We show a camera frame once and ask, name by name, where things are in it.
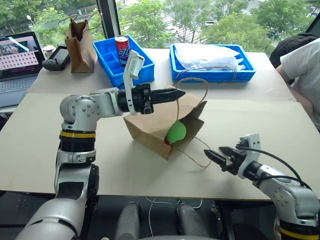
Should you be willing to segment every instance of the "laptop keyboard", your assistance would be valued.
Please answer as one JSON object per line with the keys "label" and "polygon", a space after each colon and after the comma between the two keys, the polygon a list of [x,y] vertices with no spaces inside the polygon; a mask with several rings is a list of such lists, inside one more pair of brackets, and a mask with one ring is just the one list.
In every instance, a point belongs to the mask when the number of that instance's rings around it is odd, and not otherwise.
{"label": "laptop keyboard", "polygon": [[36,79],[36,76],[30,76],[0,82],[0,94],[28,89]]}

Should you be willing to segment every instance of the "floor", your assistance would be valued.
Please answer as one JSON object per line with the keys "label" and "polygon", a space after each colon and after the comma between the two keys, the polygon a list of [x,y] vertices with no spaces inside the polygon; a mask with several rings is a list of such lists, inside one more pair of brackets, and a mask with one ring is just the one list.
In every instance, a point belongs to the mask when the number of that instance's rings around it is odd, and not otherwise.
{"label": "floor", "polygon": [[[39,196],[6,192],[0,197],[0,224],[26,224],[46,200]],[[138,202],[141,206],[140,237],[149,237],[148,214],[151,203],[147,199],[144,197],[100,196],[97,209],[92,215],[88,239],[100,240],[102,237],[108,237],[113,240],[118,217],[123,207],[130,201]],[[154,235],[178,235],[175,218],[178,199],[157,198],[156,201],[172,204],[153,204],[150,221]],[[192,206],[200,204],[200,199],[182,199],[182,201]],[[213,204],[215,204],[213,200],[203,200],[202,207],[197,209],[197,212],[204,220],[210,236],[219,238],[217,219],[211,211]],[[251,224],[263,232],[268,239],[274,240],[272,226],[275,213],[273,205],[235,210],[232,212],[232,221],[234,224]],[[22,228],[0,228],[0,240],[14,240],[21,230]]]}

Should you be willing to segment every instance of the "black backpack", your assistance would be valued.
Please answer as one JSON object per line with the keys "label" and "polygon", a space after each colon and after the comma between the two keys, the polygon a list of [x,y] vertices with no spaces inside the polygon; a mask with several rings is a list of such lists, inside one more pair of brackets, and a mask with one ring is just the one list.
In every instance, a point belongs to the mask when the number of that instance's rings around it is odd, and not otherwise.
{"label": "black backpack", "polygon": [[271,53],[269,60],[276,69],[281,64],[281,56],[286,55],[304,45],[307,45],[308,43],[312,42],[313,40],[316,40],[317,38],[317,36],[307,32],[299,33],[298,35],[288,37],[278,43],[276,48]]}

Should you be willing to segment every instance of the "person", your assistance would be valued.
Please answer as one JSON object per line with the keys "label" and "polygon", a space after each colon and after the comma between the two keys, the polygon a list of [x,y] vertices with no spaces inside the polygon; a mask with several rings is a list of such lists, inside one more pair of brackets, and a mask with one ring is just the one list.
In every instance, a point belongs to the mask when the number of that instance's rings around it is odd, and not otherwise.
{"label": "person", "polygon": [[276,71],[320,130],[320,38],[280,57]]}

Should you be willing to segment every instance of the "soda can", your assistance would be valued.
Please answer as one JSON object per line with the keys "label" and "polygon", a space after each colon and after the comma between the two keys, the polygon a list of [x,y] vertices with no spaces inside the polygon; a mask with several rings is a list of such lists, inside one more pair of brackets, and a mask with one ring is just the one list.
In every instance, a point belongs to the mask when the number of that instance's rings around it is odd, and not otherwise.
{"label": "soda can", "polygon": [[114,39],[116,49],[118,51],[120,65],[125,67],[130,54],[129,38],[126,35],[119,35]]}

